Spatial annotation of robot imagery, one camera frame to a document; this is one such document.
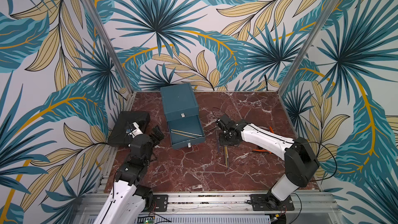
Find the teal drawer cabinet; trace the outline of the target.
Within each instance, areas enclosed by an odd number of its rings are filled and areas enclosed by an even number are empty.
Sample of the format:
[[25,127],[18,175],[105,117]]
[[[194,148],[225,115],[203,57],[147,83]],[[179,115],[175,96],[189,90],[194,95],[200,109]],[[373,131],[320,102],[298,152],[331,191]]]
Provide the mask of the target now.
[[199,106],[190,83],[163,87],[160,92],[167,121],[199,114]]

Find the teal drawer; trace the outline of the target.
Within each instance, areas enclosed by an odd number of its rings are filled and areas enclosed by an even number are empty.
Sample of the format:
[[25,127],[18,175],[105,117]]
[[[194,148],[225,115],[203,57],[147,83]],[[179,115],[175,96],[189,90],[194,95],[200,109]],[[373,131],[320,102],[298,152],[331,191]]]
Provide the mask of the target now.
[[199,115],[167,122],[173,149],[192,147],[205,142],[205,133]]

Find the yellow pencil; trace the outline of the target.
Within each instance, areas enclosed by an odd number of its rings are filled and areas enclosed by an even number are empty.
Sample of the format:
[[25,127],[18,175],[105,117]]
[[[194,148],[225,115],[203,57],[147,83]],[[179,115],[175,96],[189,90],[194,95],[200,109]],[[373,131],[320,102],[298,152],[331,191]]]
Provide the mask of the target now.
[[186,134],[182,134],[182,133],[178,133],[178,132],[171,132],[172,134],[176,134],[176,135],[179,135],[179,136],[184,136],[184,137],[187,137],[187,138],[190,138],[190,139],[194,139],[195,137],[194,136],[190,136],[190,135],[186,135]]

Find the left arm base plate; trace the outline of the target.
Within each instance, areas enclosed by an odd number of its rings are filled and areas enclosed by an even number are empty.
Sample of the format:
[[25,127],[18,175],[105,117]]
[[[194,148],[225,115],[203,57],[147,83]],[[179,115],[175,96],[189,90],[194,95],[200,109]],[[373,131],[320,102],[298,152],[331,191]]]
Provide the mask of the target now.
[[168,195],[154,195],[152,197],[152,203],[150,210],[152,212],[166,212],[169,203]]

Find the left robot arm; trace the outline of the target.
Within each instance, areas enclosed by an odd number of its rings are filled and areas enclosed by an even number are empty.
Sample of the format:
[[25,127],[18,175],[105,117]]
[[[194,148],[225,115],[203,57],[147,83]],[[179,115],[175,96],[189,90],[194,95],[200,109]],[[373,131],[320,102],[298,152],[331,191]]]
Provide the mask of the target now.
[[112,191],[94,221],[96,224],[133,224],[142,211],[152,206],[152,189],[142,186],[141,181],[153,148],[164,139],[164,134],[158,125],[145,134],[134,123],[126,129],[126,138],[130,153],[115,173]]

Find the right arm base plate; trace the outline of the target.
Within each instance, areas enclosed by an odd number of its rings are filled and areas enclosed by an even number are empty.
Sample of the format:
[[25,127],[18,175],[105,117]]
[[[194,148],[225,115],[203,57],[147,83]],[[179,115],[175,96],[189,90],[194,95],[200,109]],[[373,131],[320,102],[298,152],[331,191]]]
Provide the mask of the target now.
[[253,211],[293,211],[295,210],[291,197],[280,201],[269,194],[251,194],[246,201],[252,206]]

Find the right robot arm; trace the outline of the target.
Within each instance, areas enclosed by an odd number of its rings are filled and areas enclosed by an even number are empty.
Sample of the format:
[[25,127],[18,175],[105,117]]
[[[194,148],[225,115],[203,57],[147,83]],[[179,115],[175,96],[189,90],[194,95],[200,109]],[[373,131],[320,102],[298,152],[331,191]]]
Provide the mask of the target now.
[[285,162],[284,175],[268,191],[265,202],[272,208],[283,204],[299,188],[311,181],[320,163],[310,143],[304,138],[286,138],[263,130],[245,120],[235,122],[228,115],[216,120],[221,129],[220,145],[252,143],[273,153]]

